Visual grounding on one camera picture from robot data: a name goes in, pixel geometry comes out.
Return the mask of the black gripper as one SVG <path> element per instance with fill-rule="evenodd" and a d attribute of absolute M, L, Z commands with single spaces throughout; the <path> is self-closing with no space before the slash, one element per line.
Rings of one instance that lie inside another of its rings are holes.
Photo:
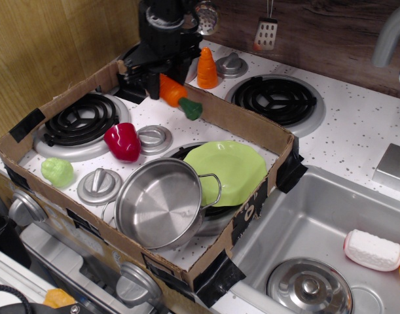
<path fill-rule="evenodd" d="M 202 35 L 182 29 L 165 30 L 150 26 L 141 27 L 139 35 L 139 46 L 123 61 L 130 74 L 147 73 L 145 89 L 151 99 L 159 99 L 159 73 L 184 84 L 192 60 L 200 56 Z"/>

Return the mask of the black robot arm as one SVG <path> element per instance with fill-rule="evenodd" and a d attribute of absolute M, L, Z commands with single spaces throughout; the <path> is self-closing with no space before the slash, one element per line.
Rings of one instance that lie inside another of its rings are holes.
<path fill-rule="evenodd" d="M 139 83 L 152 99 L 160 94 L 160 75 L 184 84 L 192 61 L 200 57 L 202 35 L 196 1 L 140 1 L 140 42 L 124 57 L 125 80 Z"/>

